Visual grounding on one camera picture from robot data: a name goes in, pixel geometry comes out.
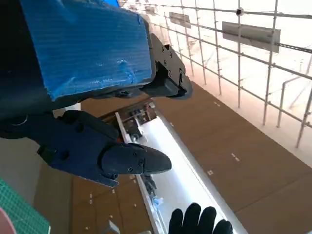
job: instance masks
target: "screw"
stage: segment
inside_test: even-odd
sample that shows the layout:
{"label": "screw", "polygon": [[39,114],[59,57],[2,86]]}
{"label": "screw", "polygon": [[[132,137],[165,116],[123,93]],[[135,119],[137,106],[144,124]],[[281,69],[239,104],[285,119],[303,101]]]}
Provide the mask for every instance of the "screw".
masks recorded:
{"label": "screw", "polygon": [[69,152],[68,152],[68,150],[65,150],[64,152],[62,152],[62,153],[60,154],[60,159],[61,159],[61,160],[66,160],[68,157],[69,157]]}
{"label": "screw", "polygon": [[144,160],[143,160],[143,159],[140,159],[140,160],[138,161],[138,165],[139,165],[139,166],[142,166],[143,163],[144,163]]}

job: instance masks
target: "metal grid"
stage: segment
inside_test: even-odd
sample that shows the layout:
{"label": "metal grid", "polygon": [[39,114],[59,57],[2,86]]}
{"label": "metal grid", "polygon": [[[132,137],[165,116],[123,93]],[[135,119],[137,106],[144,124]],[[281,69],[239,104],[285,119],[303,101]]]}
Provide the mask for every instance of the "metal grid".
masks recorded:
{"label": "metal grid", "polygon": [[[218,84],[219,84],[219,94],[222,95],[222,84],[221,84],[221,80],[225,80],[229,83],[231,83],[232,85],[235,85],[238,87],[238,91],[237,91],[237,98],[238,98],[238,108],[240,108],[241,106],[241,90],[249,93],[250,95],[258,98],[259,100],[263,101],[264,102],[264,111],[263,111],[263,125],[266,124],[266,118],[267,118],[267,108],[268,106],[272,106],[274,108],[276,108],[278,111],[279,111],[279,114],[278,114],[278,118],[277,118],[277,126],[276,127],[280,127],[280,123],[281,123],[281,117],[282,117],[282,113],[292,117],[293,119],[296,119],[298,121],[301,122],[301,126],[300,126],[300,130],[299,130],[299,133],[298,133],[298,137],[297,137],[297,142],[296,142],[296,148],[299,147],[299,144],[300,144],[300,141],[301,141],[301,138],[302,138],[302,135],[303,135],[303,132],[304,132],[304,128],[306,126],[312,128],[312,125],[311,123],[308,121],[308,116],[311,114],[310,113],[310,106],[311,106],[311,101],[312,101],[312,89],[311,89],[311,92],[310,92],[310,95],[309,95],[309,98],[306,102],[306,107],[305,107],[305,111],[304,111],[304,114],[303,114],[303,117],[302,118],[299,118],[297,117],[296,115],[292,114],[291,112],[289,111],[286,111],[283,109],[283,101],[284,101],[284,95],[285,95],[285,88],[286,88],[286,84],[287,83],[290,83],[298,78],[305,78],[305,79],[308,79],[308,80],[312,80],[312,77],[309,76],[309,72],[306,72],[305,74],[301,73],[301,72],[298,72],[298,71],[295,71],[295,70],[292,70],[292,69],[289,69],[287,67],[284,67],[284,66],[280,66],[280,65],[277,65],[275,63],[273,63],[273,46],[276,45],[276,43],[274,43],[274,39],[272,37],[271,39],[271,47],[270,47],[270,53],[269,53],[269,60],[268,61],[265,61],[263,59],[260,59],[260,58],[256,58],[256,57],[253,57],[253,56],[250,56],[250,55],[247,55],[247,54],[244,54],[241,52],[241,43],[240,43],[240,39],[242,38],[241,36],[241,16],[238,16],[238,42],[237,42],[237,51],[236,50],[233,50],[231,48],[227,48],[227,47],[224,47],[224,46],[221,46],[219,43],[218,43],[218,36],[217,36],[217,33],[225,33],[224,31],[220,30],[220,29],[217,29],[217,18],[216,18],[216,12],[227,12],[227,13],[233,13],[233,14],[236,14],[236,10],[228,10],[228,9],[217,9],[215,7],[215,0],[212,0],[213,1],[213,8],[203,8],[203,7],[198,7],[197,5],[197,1],[198,0],[195,0],[195,7],[192,7],[192,6],[184,6],[183,5],[183,2],[182,0],[180,0],[180,6],[178,5],[163,5],[163,4],[149,4],[149,3],[141,3],[139,0],[136,0],[136,2],[131,2],[131,4],[136,4],[136,5],[148,5],[148,6],[154,6],[154,7],[167,7],[167,8],[180,8],[182,13],[184,14],[184,9],[194,9],[196,11],[196,19],[197,19],[197,22],[196,24],[194,23],[190,23],[191,26],[196,26],[198,28],[198,37],[194,37],[194,36],[191,36],[187,33],[187,29],[185,28],[185,33],[182,33],[182,32],[179,32],[178,30],[174,30],[174,29],[171,29],[168,25],[168,19],[170,19],[169,17],[166,16],[165,12],[164,12],[164,15],[162,16],[164,19],[165,19],[165,22],[166,22],[166,27],[160,25],[160,24],[155,24],[155,23],[152,23],[153,25],[155,26],[158,26],[161,30],[161,33],[162,33],[162,29],[166,29],[167,32],[168,32],[168,37],[170,39],[170,36],[169,36],[169,31],[172,31],[172,32],[175,32],[176,33],[176,39],[177,39],[177,45],[178,45],[178,51],[177,54],[180,55],[180,57],[182,58],[186,58],[190,61],[190,64],[191,64],[191,69],[192,69],[192,74],[194,75],[194,71],[193,71],[193,63],[199,65],[202,67],[202,70],[203,70],[203,77],[204,77],[204,84],[206,85],[207,82],[206,82],[206,73],[205,71],[209,71],[213,74],[215,74],[217,77],[218,77]],[[125,3],[130,3],[130,1],[121,1],[121,3],[124,5]],[[240,8],[241,5],[240,5],[240,0],[238,0],[238,6],[237,8]],[[213,11],[214,13],[214,28],[211,28],[211,27],[207,27],[207,26],[204,26],[204,25],[200,25],[199,24],[199,17],[198,17],[198,11],[199,10],[204,10],[204,11]],[[269,17],[273,17],[273,21],[272,21],[272,35],[274,34],[275,32],[275,27],[276,27],[276,21],[277,21],[277,18],[280,18],[280,17],[283,17],[283,18],[297,18],[297,19],[312,19],[312,15],[301,15],[301,14],[284,14],[284,13],[280,13],[278,12],[278,0],[275,0],[275,5],[274,5],[274,12],[254,12],[254,11],[244,11],[244,14],[245,15],[260,15],[260,16],[269,16]],[[208,30],[212,30],[214,31],[214,34],[215,34],[215,43],[212,43],[212,42],[209,42],[209,41],[206,41],[202,38],[201,36],[201,33],[200,33],[200,28],[203,28],[203,29],[208,29]],[[183,35],[186,37],[186,41],[187,41],[187,46],[188,46],[188,57],[185,56],[184,54],[181,53],[181,48],[180,48],[180,42],[179,42],[179,38],[178,38],[178,34],[180,35]],[[195,61],[194,59],[192,59],[192,55],[191,55],[191,52],[190,52],[190,45],[189,45],[189,38],[192,38],[192,39],[196,39],[199,41],[199,47],[200,47],[200,55],[201,55],[201,63],[200,62],[197,62]],[[212,69],[208,68],[207,66],[205,66],[204,64],[204,56],[203,56],[203,48],[202,48],[202,44],[205,43],[205,44],[208,44],[208,45],[211,45],[211,46],[214,46],[215,49],[216,49],[216,57],[217,57],[217,71],[213,71]],[[294,46],[294,45],[288,45],[288,44],[282,44],[282,43],[278,43],[278,46],[281,46],[281,47],[285,47],[285,48],[289,48],[289,49],[293,49],[293,50],[298,50],[298,51],[303,51],[303,52],[306,52],[306,53],[310,53],[312,54],[312,50],[311,49],[307,49],[307,48],[302,48],[302,47],[298,47],[298,46]],[[224,75],[222,75],[220,73],[220,71],[222,70],[220,68],[220,59],[219,59],[219,49],[223,49],[225,51],[228,51],[228,52],[231,52],[231,53],[234,53],[234,54],[237,54],[237,61],[238,61],[238,81],[237,81],[237,84],[235,82],[233,82],[232,80],[226,78]],[[244,88],[242,85],[241,85],[241,81],[242,81],[242,78],[241,78],[241,57],[245,57],[245,58],[248,58],[248,59],[251,59],[251,60],[254,60],[254,61],[257,61],[259,63],[263,63],[265,65],[268,66],[268,73],[267,73],[267,78],[266,78],[266,92],[265,92],[265,98],[262,98],[260,97],[259,95],[257,95],[256,93]],[[269,101],[269,96],[272,94],[270,93],[269,89],[270,89],[270,81],[271,81],[271,73],[272,73],[272,68],[276,68],[276,69],[279,69],[279,70],[282,70],[282,71],[285,71],[285,72],[288,72],[290,74],[293,74],[293,75],[296,75],[297,77],[295,78],[292,78],[292,79],[289,79],[285,82],[283,82],[282,84],[282,87],[281,87],[281,98],[280,98],[280,104],[279,105],[275,105],[273,103],[271,103]]]}

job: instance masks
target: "blue duct tape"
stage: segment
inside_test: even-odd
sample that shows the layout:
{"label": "blue duct tape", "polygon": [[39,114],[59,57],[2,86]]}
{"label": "blue duct tape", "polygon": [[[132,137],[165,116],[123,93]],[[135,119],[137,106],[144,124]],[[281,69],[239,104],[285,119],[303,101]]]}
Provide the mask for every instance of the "blue duct tape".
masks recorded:
{"label": "blue duct tape", "polygon": [[111,4],[113,6],[120,7],[119,2],[117,0],[103,0],[103,2],[106,2],[106,3]]}
{"label": "blue duct tape", "polygon": [[52,100],[151,78],[139,14],[100,0],[21,0]]}

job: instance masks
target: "gloved hand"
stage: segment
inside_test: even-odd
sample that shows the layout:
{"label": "gloved hand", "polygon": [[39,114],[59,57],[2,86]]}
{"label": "gloved hand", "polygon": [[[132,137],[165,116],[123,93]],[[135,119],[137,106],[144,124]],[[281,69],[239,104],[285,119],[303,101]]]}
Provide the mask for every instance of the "gloved hand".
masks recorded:
{"label": "gloved hand", "polygon": [[200,218],[200,205],[191,204],[183,219],[183,212],[176,209],[172,212],[168,234],[232,234],[233,228],[229,221],[221,220],[214,229],[216,210],[214,207],[204,209]]}

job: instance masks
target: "cutting mat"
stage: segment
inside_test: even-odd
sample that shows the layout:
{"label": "cutting mat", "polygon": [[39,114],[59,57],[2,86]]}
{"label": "cutting mat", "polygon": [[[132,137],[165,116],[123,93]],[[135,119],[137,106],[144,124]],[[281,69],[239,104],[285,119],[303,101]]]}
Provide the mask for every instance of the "cutting mat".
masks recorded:
{"label": "cutting mat", "polygon": [[17,234],[49,234],[50,224],[0,179],[0,207],[10,217]]}

